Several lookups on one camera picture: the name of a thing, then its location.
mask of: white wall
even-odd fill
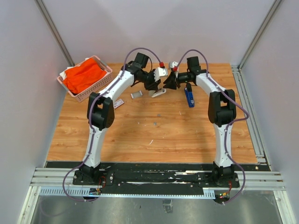
[[[73,60],[123,62],[148,47],[164,62],[190,49],[238,64],[273,0],[44,0]]]
[[[299,1],[286,0],[243,69],[270,162],[299,221]]]
[[[0,52],[0,222],[14,224],[50,146],[67,62],[33,0],[1,1]]]

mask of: orange cloth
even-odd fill
[[[80,66],[65,70],[66,78],[63,84],[73,93],[78,94],[106,75],[98,63],[89,58]]]

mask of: wooden table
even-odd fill
[[[122,64],[110,66],[116,76]],[[185,71],[186,65],[182,64],[179,69]],[[211,64],[210,73],[220,85],[233,89],[236,101],[240,103],[230,65]],[[130,94],[139,90],[143,96],[132,99]],[[176,91],[167,90],[156,98],[148,96],[143,84],[127,88],[120,96],[125,104],[115,110],[114,123],[106,134],[101,160],[213,162],[216,144],[214,128],[207,116],[209,97],[199,87],[193,86],[192,90],[194,108],[188,107],[183,87]],[[83,159],[89,136],[87,103],[88,100],[78,103],[66,95],[47,160]],[[243,116],[242,111],[237,109],[237,118]],[[256,163],[245,121],[234,124],[232,156],[240,163]]]

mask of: wire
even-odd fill
[[[100,185],[101,185],[101,178],[99,178],[99,184],[98,184],[98,188],[97,188],[97,192],[99,192],[100,193]]]
[[[220,198],[223,198],[224,196],[229,197],[229,193],[230,193],[231,189],[233,188],[233,185],[232,185],[231,181],[228,181],[228,184],[229,184],[229,190],[227,192],[224,192],[223,194],[220,194]]]
[[[149,57],[149,60],[150,60],[150,71],[151,72],[153,70],[153,62],[151,61],[151,58]]]
[[[96,133],[94,127],[92,126],[92,112],[93,112],[93,108],[94,108],[96,102],[98,101],[98,99],[101,98],[102,96],[104,96],[105,94],[107,94],[108,91],[110,91],[110,90],[111,90],[111,89],[112,89],[112,88],[113,88],[113,87],[120,81],[120,79],[123,77],[123,75],[124,75],[124,73],[125,73],[125,70],[126,70],[127,59],[128,59],[128,57],[129,57],[129,55],[130,55],[133,51],[135,51],[135,50],[147,50],[147,51],[149,51],[150,53],[152,53],[152,54],[157,58],[157,60],[159,61],[159,63],[161,63],[161,60],[159,59],[159,57],[158,57],[152,50],[150,50],[150,49],[148,49],[148,48],[134,48],[133,50],[131,50],[131,51],[127,54],[127,56],[126,56],[126,58],[125,58],[125,61],[124,61],[124,63],[123,63],[122,73],[121,73],[120,77],[118,77],[117,80],[116,80],[114,83],[112,83],[111,86],[110,86],[104,93],[98,95],[98,96],[93,100],[93,102],[92,102],[92,104],[91,104],[91,106],[90,106],[90,111],[89,111],[89,116],[88,116],[89,126],[90,126],[90,128],[92,129],[93,134],[92,134],[92,138],[91,138],[91,141],[90,141],[90,146],[89,146],[89,149],[88,149],[88,152],[87,152],[87,156],[85,157],[85,159],[82,161],[82,163],[81,163],[80,165],[78,165],[78,166],[76,166],[75,168],[69,170],[69,171],[66,173],[66,175],[64,176],[64,179],[63,179],[63,181],[62,181],[62,189],[64,190],[65,195],[66,195],[68,198],[70,198],[70,199],[72,199],[72,200],[74,200],[74,201],[76,201],[76,202],[93,202],[93,201],[95,201],[95,200],[98,199],[98,198],[96,198],[96,199],[85,199],[85,200],[82,200],[82,199],[76,199],[76,198],[70,196],[70,195],[67,193],[66,189],[65,189],[65,180],[66,180],[67,176],[68,176],[72,171],[74,171],[74,170],[76,170],[76,169],[79,169],[79,168],[80,168],[81,166],[83,166],[83,165],[85,164],[85,162],[88,160],[88,158],[89,158],[89,156],[90,156],[90,154],[91,154],[91,151],[92,151],[92,147],[93,147],[93,139],[94,139],[94,135],[95,135],[95,133]]]
[[[183,56],[181,57],[181,59],[179,60],[178,62],[178,65],[177,65],[177,68],[179,67],[179,65],[181,64],[183,58],[186,56],[186,54],[188,54],[190,51],[195,51],[197,53],[199,53],[203,59],[205,60],[206,62],[206,77],[207,79],[213,83],[213,85],[223,94],[223,96],[228,99],[230,102],[232,102],[234,105],[236,105],[238,108],[240,108],[244,114],[245,114],[245,117],[244,118],[240,118],[240,119],[235,119],[235,120],[232,120],[231,122],[228,123],[228,125],[226,126],[226,128],[224,129],[224,150],[225,150],[225,154],[227,155],[227,157],[242,171],[243,173],[243,184],[241,186],[241,189],[238,191],[238,193],[233,196],[232,198],[230,198],[228,201],[224,202],[225,204],[233,201],[236,197],[238,197],[241,192],[243,191],[244,187],[245,187],[245,181],[246,181],[246,176],[245,176],[245,170],[243,169],[243,167],[237,163],[228,153],[228,149],[227,149],[227,138],[228,138],[228,127],[231,126],[233,123],[237,122],[237,121],[241,121],[241,120],[247,120],[249,118],[249,113],[241,106],[239,105],[237,102],[235,102],[232,98],[230,98],[220,87],[219,85],[209,77],[209,64],[207,62],[207,59],[206,57],[199,51],[199,50],[196,50],[196,49],[190,49],[188,51],[186,51]]]
[[[101,176],[101,178],[104,178],[104,181],[103,181],[103,187],[102,187],[102,189],[106,186],[106,177],[104,177],[104,176]]]

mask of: pink basket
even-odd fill
[[[58,82],[68,91],[68,93],[74,97],[78,102],[82,102],[83,100],[85,100],[87,97],[89,97],[89,95],[93,92],[93,91],[97,91],[99,90],[101,87],[109,84],[112,81],[112,69],[102,60],[100,60],[97,56],[91,56],[100,66],[101,69],[105,70],[107,72],[107,74],[100,79],[99,81],[97,81],[96,83],[94,83],[92,86],[88,87],[86,90],[80,92],[77,95],[74,95],[71,91],[68,90],[68,88],[63,84],[63,79],[61,76],[57,77]]]

